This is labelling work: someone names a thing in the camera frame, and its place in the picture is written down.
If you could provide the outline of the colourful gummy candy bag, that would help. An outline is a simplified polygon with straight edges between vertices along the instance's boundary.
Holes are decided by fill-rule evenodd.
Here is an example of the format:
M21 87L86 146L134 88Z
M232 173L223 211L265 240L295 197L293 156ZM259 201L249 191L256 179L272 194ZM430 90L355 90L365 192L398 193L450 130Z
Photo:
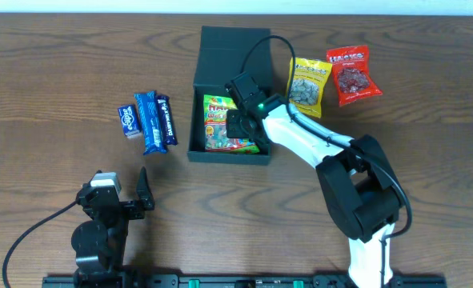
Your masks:
M227 111L235 109L231 98L209 94L203 96L205 151L230 154L259 152L257 145L248 139L227 137Z

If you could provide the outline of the yellow Hacks candy bag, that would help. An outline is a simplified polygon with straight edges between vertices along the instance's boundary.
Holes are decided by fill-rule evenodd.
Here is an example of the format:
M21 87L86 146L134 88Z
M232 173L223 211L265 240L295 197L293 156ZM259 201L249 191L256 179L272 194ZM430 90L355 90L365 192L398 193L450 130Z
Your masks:
M287 94L299 111L311 117L322 117L324 87L331 74L332 65L317 59L292 58Z

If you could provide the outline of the purple Dairy Milk bar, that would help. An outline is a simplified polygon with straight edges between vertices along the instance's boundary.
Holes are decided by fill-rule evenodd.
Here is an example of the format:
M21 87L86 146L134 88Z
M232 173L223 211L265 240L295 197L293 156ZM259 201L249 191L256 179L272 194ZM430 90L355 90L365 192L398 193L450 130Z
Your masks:
M156 96L158 115L162 127L163 141L166 145L176 146L178 139L174 129L174 121L171 114L169 97L164 94Z

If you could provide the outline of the blue cookie pack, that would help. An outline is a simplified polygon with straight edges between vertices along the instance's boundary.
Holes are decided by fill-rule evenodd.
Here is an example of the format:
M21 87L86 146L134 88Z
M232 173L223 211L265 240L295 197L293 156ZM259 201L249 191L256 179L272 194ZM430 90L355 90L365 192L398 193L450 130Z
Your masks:
M144 137L144 155L153 153L167 153L167 148L163 141L160 118L158 115L155 92L141 92L134 94L137 102L140 122Z

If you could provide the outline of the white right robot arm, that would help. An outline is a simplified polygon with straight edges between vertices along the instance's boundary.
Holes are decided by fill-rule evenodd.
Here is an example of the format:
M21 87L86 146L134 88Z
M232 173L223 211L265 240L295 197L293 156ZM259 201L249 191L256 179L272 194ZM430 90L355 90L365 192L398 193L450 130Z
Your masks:
M227 116L230 138L273 142L316 171L329 214L348 237L348 274L358 287L384 287L392 279L389 243L401 208L411 205L378 142L353 139L319 125L283 96L233 95Z

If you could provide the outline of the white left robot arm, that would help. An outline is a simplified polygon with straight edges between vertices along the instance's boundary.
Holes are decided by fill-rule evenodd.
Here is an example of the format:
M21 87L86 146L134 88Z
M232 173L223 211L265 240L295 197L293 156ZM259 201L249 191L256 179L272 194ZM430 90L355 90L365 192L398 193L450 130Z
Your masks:
M71 237L78 269L75 287L144 287L146 280L136 269L123 265L129 221L144 219L155 208L146 168L140 170L135 200L119 199L121 184L115 172L98 171L82 186L76 201L90 220L79 225Z

